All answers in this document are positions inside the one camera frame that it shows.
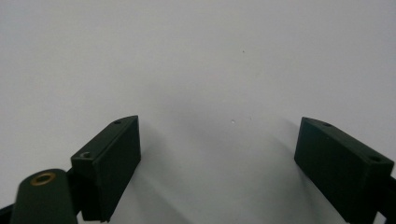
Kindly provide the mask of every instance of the plastic part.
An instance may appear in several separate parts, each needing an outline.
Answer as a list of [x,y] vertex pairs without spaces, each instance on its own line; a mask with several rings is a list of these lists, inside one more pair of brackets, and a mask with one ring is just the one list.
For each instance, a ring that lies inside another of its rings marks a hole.
[[21,182],[11,224],[26,223],[77,223],[65,171],[46,170]]
[[302,119],[294,159],[346,222],[373,223],[393,161],[331,124],[308,118]]
[[111,122],[72,156],[84,220],[110,220],[140,159],[137,116]]

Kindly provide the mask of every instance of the white background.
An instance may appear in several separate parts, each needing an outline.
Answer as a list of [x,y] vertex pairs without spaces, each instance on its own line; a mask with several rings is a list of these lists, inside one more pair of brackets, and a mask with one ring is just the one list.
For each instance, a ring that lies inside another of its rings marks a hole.
[[0,205],[139,115],[110,223],[345,223],[293,161],[300,120],[396,161],[395,36],[393,0],[3,0]]

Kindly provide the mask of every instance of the white surface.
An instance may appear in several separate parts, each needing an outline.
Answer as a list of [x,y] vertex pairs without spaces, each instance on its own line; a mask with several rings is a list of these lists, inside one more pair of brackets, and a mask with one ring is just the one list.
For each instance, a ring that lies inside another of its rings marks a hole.
[[137,114],[143,160],[111,223],[345,223],[293,161],[298,127],[328,121],[396,161],[395,11],[1,1],[0,205]]

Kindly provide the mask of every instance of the screw hole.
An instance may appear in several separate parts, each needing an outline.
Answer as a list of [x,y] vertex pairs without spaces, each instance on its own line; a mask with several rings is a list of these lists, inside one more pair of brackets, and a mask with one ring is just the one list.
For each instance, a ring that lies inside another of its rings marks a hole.
[[89,158],[91,156],[91,152],[83,152],[79,156],[82,158]]
[[375,156],[371,156],[371,157],[370,157],[370,160],[376,161],[376,162],[381,161],[381,159],[379,159],[378,157],[375,157]]

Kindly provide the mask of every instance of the brass insert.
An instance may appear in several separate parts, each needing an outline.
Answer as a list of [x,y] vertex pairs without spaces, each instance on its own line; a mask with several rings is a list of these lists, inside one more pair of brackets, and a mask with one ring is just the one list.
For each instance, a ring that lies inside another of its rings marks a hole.
[[46,185],[51,182],[55,178],[56,174],[53,172],[47,172],[40,175],[35,176],[31,181],[30,184],[33,186],[41,186]]

